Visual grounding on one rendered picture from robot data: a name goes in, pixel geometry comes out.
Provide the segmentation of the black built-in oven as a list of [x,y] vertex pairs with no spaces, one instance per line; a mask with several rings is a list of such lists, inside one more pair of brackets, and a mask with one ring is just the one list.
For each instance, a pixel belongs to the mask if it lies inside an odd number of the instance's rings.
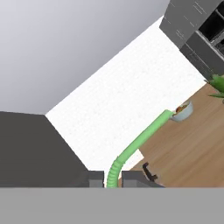
[[224,56],[224,8],[217,7],[199,31]]

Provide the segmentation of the white bowl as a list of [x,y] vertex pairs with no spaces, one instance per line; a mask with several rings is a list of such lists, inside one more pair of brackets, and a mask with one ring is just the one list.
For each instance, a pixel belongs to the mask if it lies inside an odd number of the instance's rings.
[[193,103],[191,101],[186,101],[182,105],[186,105],[186,104],[188,106],[180,113],[176,114],[176,110],[175,110],[175,113],[172,115],[171,120],[179,123],[179,122],[184,121],[186,118],[188,118],[193,113]]

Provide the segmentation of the small black hooked object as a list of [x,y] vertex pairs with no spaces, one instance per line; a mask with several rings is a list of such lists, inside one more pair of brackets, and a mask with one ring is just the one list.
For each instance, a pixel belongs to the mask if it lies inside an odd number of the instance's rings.
[[148,178],[149,181],[155,182],[156,179],[158,179],[158,176],[156,174],[152,175],[151,172],[148,170],[147,166],[149,165],[148,162],[144,163],[142,165],[143,167],[143,171],[146,175],[146,177]]

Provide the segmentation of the green potted plant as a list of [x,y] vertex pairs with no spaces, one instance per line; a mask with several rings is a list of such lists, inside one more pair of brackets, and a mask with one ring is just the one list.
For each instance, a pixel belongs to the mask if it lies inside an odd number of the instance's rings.
[[210,94],[210,96],[215,98],[221,98],[224,104],[224,76],[219,76],[218,74],[213,74],[211,80],[205,80],[206,84],[209,84],[216,90],[216,93]]

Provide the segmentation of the brown food in bowl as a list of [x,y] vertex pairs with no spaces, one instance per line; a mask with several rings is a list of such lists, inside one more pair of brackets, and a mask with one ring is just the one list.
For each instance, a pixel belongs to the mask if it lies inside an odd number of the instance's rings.
[[182,106],[179,106],[177,109],[176,109],[176,114],[180,113],[181,111],[183,111],[188,105],[182,105]]

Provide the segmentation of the large dark grey cabinet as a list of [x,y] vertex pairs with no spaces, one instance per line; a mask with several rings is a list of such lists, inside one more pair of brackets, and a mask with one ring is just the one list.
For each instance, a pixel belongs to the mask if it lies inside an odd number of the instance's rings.
[[0,111],[0,187],[84,187],[88,169],[44,115]]

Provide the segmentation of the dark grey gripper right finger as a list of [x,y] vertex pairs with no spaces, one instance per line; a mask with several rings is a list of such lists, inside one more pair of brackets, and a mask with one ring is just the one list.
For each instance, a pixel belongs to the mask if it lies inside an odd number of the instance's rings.
[[163,187],[148,180],[141,171],[122,171],[122,187]]

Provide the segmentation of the dark grey cupboard run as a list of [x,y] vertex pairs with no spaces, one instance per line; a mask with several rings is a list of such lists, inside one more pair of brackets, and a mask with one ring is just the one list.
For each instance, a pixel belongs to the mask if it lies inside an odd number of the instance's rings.
[[224,56],[199,31],[217,7],[224,0],[170,0],[159,26],[207,80],[224,74]]

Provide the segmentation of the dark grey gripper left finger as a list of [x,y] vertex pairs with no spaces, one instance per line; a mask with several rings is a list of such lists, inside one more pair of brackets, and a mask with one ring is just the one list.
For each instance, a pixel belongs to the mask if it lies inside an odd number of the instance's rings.
[[78,187],[103,188],[104,171],[85,171],[80,176]]

